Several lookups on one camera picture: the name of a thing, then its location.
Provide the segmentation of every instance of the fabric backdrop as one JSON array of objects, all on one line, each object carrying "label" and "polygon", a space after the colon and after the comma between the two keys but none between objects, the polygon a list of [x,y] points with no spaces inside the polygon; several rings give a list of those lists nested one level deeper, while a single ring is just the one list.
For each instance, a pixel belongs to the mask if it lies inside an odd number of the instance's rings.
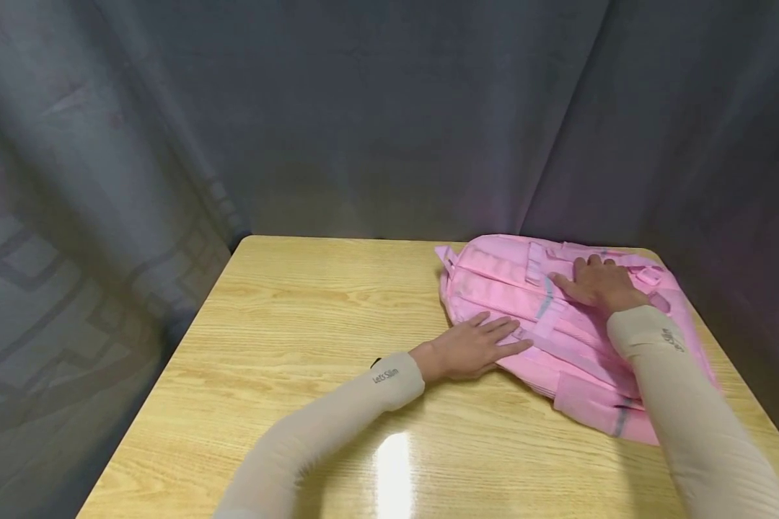
[{"label": "fabric backdrop", "polygon": [[779,427],[779,1],[0,0],[0,518],[243,236],[494,231],[656,250]]}]

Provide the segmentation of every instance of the arm sleeve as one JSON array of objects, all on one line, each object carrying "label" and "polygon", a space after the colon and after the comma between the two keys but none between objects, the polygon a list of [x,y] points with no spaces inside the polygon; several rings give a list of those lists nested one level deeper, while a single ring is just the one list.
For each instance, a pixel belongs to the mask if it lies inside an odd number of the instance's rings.
[{"label": "arm sleeve", "polygon": [[723,397],[686,351],[680,329],[651,306],[609,318],[692,519],[779,518],[779,481]]},{"label": "arm sleeve", "polygon": [[284,417],[246,455],[214,519],[290,518],[302,477],[315,463],[384,412],[418,398],[423,390],[415,360],[397,353]]}]

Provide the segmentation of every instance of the pink backpack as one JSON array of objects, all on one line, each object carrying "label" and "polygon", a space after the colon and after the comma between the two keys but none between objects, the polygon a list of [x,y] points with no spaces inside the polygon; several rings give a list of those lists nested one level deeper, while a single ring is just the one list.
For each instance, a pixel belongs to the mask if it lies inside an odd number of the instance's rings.
[{"label": "pink backpack", "polygon": [[606,324],[590,308],[566,300],[547,275],[572,277],[574,260],[599,254],[629,269],[632,283],[684,332],[697,364],[718,387],[695,333],[683,291],[667,269],[634,254],[606,248],[491,234],[471,241],[459,255],[437,247],[444,263],[440,294],[454,323],[478,312],[510,316],[521,326],[503,344],[534,341],[522,354],[499,361],[554,409],[611,436],[657,444],[630,366],[609,343]]}]

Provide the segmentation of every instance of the table surface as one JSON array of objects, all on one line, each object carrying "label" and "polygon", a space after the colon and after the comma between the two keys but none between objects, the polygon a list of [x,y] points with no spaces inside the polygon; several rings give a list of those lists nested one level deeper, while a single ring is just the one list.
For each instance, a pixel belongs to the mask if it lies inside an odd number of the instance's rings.
[{"label": "table surface", "polygon": [[[79,518],[208,518],[276,420],[375,358],[443,332],[435,245],[243,240]],[[779,475],[776,427],[696,323],[728,403]],[[380,417],[309,475],[298,510],[298,518],[684,517],[658,448],[577,425],[502,372],[437,386]]]}]

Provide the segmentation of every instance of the printed logo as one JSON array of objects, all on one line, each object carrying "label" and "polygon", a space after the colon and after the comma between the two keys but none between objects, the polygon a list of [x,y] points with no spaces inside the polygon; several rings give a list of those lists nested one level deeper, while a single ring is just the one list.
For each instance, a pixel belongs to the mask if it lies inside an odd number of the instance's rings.
[{"label": "printed logo", "polygon": [[684,346],[682,346],[682,345],[681,345],[681,344],[680,344],[680,343],[679,343],[677,340],[675,340],[675,337],[674,337],[674,335],[672,334],[672,331],[671,331],[671,330],[669,330],[669,329],[667,329],[667,328],[663,328],[663,329],[661,330],[661,337],[663,337],[663,338],[664,338],[664,340],[665,340],[665,341],[667,341],[669,344],[672,344],[672,347],[673,347],[675,350],[678,350],[678,351],[681,351],[681,352],[684,352],[684,351],[686,351],[686,350],[684,349]]},{"label": "printed logo", "polygon": [[398,370],[388,370],[383,373],[380,373],[380,375],[377,377],[372,377],[372,381],[374,383],[388,381],[390,378],[393,378],[396,375],[398,375]]}]

